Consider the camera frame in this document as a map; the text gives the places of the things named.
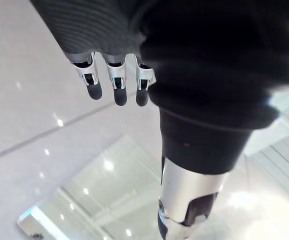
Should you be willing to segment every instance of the robotic finger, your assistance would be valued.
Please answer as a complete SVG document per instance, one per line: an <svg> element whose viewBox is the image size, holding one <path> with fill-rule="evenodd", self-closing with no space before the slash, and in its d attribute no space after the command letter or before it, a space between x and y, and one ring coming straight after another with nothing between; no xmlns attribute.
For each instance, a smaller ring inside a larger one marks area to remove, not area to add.
<svg viewBox="0 0 289 240"><path fill-rule="evenodd" d="M127 102L126 91L126 55L108 55L102 53L112 83L114 101L118 106Z"/></svg>
<svg viewBox="0 0 289 240"><path fill-rule="evenodd" d="M103 91L98 78L95 52L91 52L85 61L72 62L72 64L86 85L90 97L99 100L103 95Z"/></svg>
<svg viewBox="0 0 289 240"><path fill-rule="evenodd" d="M136 103L143 107L147 104L149 94L148 87L156 81L155 72L152 68L148 67L140 58L134 56L136 62Z"/></svg>

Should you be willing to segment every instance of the rubber fingertip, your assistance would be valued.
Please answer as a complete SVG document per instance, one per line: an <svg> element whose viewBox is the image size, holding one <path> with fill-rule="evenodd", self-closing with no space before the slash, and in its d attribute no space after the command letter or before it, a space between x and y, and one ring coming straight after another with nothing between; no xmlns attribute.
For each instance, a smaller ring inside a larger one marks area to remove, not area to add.
<svg viewBox="0 0 289 240"><path fill-rule="evenodd" d="M103 90L101 89L100 81L96 85L88 85L86 86L90 97L94 100L99 100L103 95Z"/></svg>
<svg viewBox="0 0 289 240"><path fill-rule="evenodd" d="M148 103L149 94L148 91L142 89L136 91L135 101L140 106L143 107Z"/></svg>
<svg viewBox="0 0 289 240"><path fill-rule="evenodd" d="M114 101L118 106L123 106L127 102L127 91L124 89L114 89Z"/></svg>

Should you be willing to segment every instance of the robotic hand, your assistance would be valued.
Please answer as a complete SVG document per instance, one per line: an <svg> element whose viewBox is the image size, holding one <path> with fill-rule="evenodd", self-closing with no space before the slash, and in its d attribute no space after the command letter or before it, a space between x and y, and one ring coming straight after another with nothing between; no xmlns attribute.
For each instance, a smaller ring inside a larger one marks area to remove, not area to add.
<svg viewBox="0 0 289 240"><path fill-rule="evenodd" d="M102 88L98 77L95 52L90 52L89 55L75 55L75 59L71 62L82 78L90 97L94 100L99 100L102 97ZM127 102L126 91L126 56L124 55L108 55L102 54L105 59L109 80L112 83L114 101L117 105L123 106ZM152 68L141 63L135 56L136 61L136 102L143 107L148 102L148 87L155 82L155 72Z"/></svg>
<svg viewBox="0 0 289 240"><path fill-rule="evenodd" d="M135 54L136 102L149 95L160 109L159 230L191 238L252 131L279 116L268 102L289 85L289 0L31 2L91 98L102 96L95 52L120 106L126 54Z"/></svg>

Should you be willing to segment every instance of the white tile floor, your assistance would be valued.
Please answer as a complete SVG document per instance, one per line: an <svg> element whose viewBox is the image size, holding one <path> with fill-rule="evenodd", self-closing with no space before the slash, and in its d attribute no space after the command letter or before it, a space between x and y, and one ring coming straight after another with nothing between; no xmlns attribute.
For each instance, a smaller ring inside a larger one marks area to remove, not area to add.
<svg viewBox="0 0 289 240"><path fill-rule="evenodd" d="M103 97L91 100L29 1L0 0L0 240L26 239L18 216L122 135L160 159L158 108L137 107L134 95L126 106L114 105L105 69L99 69ZM133 78L128 69L129 93L136 90ZM250 181L266 186L258 178Z"/></svg>

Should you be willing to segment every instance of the silver metal joint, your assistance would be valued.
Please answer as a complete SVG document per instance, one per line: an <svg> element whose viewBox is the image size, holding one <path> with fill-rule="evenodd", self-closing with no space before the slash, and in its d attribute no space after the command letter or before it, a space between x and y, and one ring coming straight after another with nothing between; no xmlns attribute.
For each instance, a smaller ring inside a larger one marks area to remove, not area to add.
<svg viewBox="0 0 289 240"><path fill-rule="evenodd" d="M87 60L87 62L73 63L73 65L86 86L98 84L99 82L98 69L96 65L94 52L90 54L90 57Z"/></svg>

